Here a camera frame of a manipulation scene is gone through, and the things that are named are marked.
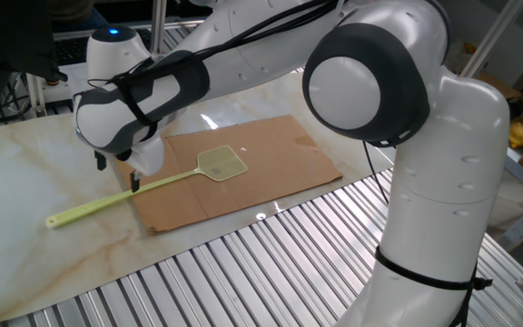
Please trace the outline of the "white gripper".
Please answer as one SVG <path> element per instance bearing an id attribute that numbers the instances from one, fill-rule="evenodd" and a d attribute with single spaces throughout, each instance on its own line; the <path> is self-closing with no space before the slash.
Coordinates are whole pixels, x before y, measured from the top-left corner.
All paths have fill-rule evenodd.
<path id="1" fill-rule="evenodd" d="M 125 162 L 133 168 L 130 174 L 131 191 L 136 193 L 140 189 L 141 177 L 151 176 L 162 168 L 163 141 L 160 136 L 155 135 L 147 141 L 134 145 L 131 151 L 130 157 Z M 107 166 L 106 157 L 95 151 L 94 159 L 97 170 L 103 171 Z"/>

